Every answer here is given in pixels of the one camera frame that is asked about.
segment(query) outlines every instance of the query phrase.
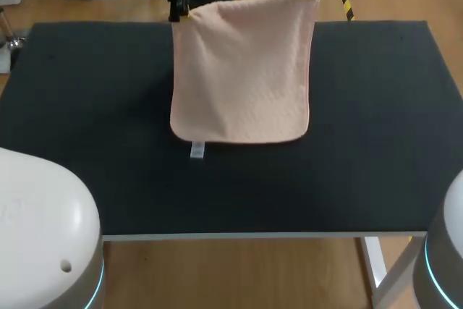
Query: yellow black warning tape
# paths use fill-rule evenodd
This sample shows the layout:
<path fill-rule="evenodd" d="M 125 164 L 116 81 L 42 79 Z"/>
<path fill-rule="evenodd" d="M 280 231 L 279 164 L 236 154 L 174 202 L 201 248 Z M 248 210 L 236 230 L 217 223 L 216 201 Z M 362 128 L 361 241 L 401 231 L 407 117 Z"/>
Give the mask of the yellow black warning tape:
<path fill-rule="evenodd" d="M 355 21 L 354 11 L 352 10 L 352 5 L 350 0 L 342 0 L 344 6 L 344 12 L 346 12 L 346 17 L 348 21 Z"/>

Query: table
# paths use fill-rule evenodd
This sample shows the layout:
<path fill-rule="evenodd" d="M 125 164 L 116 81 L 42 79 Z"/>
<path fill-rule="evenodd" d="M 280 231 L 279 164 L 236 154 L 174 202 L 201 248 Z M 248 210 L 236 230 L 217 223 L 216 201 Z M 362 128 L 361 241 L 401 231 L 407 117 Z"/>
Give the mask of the table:
<path fill-rule="evenodd" d="M 203 161 L 169 127 L 172 51 L 167 24 L 36 25 L 1 97 L 0 146 L 74 172 L 105 240 L 422 237 L 463 168 L 462 97 L 425 22 L 317 23 L 307 134 Z"/>

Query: black table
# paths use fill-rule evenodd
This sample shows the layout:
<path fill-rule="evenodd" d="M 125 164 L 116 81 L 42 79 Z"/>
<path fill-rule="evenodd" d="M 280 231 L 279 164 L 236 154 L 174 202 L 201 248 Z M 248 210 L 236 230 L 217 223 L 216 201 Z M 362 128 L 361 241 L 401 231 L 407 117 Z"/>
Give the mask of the black table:
<path fill-rule="evenodd" d="M 463 169 L 462 98 L 424 22 L 318 23 L 307 134 L 203 161 L 169 127 L 172 59 L 167 24 L 36 25 L 0 147 L 74 172 L 109 239 L 424 232 Z"/>

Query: towel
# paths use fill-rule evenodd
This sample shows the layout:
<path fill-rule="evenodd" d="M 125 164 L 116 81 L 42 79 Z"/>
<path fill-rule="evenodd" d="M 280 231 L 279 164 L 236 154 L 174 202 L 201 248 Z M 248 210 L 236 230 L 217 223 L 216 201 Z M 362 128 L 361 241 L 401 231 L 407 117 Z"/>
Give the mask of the towel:
<path fill-rule="evenodd" d="M 173 24 L 174 134 L 200 143 L 302 137 L 319 1 L 216 2 Z"/>

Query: white label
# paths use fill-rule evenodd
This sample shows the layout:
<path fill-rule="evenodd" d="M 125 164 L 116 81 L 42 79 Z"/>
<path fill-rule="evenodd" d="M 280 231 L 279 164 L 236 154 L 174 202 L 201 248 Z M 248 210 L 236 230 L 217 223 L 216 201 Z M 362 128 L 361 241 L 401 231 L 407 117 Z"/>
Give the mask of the white label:
<path fill-rule="evenodd" d="M 205 143 L 192 143 L 190 158 L 204 158 Z"/>

